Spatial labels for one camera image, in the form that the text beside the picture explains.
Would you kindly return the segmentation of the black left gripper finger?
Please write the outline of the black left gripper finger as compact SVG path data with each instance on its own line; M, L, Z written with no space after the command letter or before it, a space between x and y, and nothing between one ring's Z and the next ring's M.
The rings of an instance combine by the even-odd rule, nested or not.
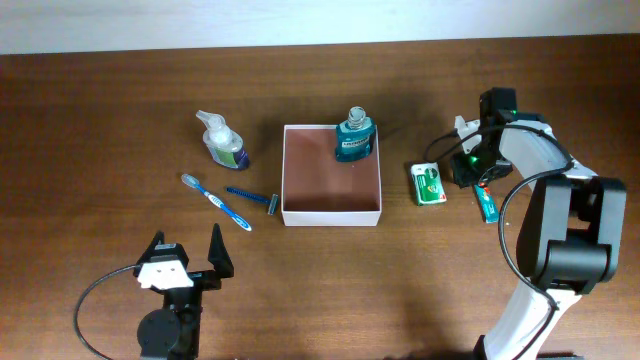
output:
M144 264L146 262L150 261L150 258L153 256L154 252L155 252L155 248L158 245L163 245L165 243L165 236L164 233L160 230L158 230L151 243L149 244L149 246L145 249L145 251L142 253L142 255L140 256L140 258L137 261L137 264Z
M225 247L218 223L215 223L212 229L207 259L219 278L232 278L234 276L234 265Z

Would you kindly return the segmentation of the green white soap bar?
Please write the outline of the green white soap bar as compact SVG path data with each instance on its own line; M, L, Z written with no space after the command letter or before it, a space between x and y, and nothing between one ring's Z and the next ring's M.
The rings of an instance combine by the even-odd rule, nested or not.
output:
M436 163L413 164L410 175L418 206L440 204L447 201L439 167Z

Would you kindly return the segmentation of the toothpaste tube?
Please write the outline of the toothpaste tube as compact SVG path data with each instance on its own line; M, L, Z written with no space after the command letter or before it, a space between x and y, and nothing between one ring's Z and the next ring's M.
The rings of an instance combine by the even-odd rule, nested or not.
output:
M497 223L499 220L499 208L490 190L487 187L478 185L474 185L473 190L479 204L483 221L487 224Z

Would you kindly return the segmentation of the teal mouthwash bottle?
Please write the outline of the teal mouthwash bottle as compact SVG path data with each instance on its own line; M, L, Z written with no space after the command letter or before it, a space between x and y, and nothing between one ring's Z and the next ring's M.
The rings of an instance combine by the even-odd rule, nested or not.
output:
M376 124L365 110L352 107L347 119L336 126L336 160L354 162L369 156L375 132Z

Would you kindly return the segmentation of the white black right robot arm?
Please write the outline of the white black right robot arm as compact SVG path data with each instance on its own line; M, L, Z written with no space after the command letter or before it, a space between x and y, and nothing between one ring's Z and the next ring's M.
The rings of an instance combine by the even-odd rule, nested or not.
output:
M457 118L450 160L461 188L522 177L498 213L498 241L516 289L477 359L536 359L570 307L617 271L626 187L576 160L542 115L518 110L512 88L479 97L479 117Z

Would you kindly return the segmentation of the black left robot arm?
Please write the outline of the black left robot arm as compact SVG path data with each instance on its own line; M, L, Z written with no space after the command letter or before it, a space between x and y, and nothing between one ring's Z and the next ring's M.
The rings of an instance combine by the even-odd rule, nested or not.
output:
M135 264L134 277L143 289L163 297L162 307L140 321L137 341L142 359L195 359L199 355L202 294L216 291L234 276L221 228L212 229L208 270L190 271L189 258L179 243L167 243L164 233L154 235Z

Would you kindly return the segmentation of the blue white toothbrush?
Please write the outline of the blue white toothbrush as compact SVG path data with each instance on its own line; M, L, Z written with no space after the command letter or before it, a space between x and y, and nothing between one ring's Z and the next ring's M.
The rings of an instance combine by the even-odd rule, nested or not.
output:
M251 225L240 215L236 214L232 211L220 198L215 196L213 193L209 192L203 186L200 185L200 182L197 178L190 174L182 174L181 181L190 188L196 189L199 191L204 197L206 197L214 206L221 209L225 214L227 214L239 227L244 229L245 231L251 232Z

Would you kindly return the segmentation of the blue disposable razor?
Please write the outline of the blue disposable razor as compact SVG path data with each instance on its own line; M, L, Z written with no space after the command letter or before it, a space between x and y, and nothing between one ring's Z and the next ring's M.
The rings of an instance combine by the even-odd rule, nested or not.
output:
M264 204L267 206L267 214L274 215L279 202L279 195L272 194L270 197L251 193L239 188L227 186L225 190L228 193L234 194L236 196L251 200L256 203Z

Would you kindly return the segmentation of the clear foam soap dispenser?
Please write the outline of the clear foam soap dispenser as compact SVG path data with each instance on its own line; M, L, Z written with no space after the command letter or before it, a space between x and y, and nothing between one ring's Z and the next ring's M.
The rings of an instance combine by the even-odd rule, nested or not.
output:
M196 117L206 127L203 142L217 164L238 171L249 167L243 139L226 124L222 115L199 110Z

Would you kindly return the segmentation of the white cardboard box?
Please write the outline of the white cardboard box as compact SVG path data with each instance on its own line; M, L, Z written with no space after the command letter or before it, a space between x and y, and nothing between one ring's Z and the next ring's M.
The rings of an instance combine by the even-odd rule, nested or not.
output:
M335 159L333 125L286 125L280 210L286 226L375 226L382 213L378 138L355 162Z

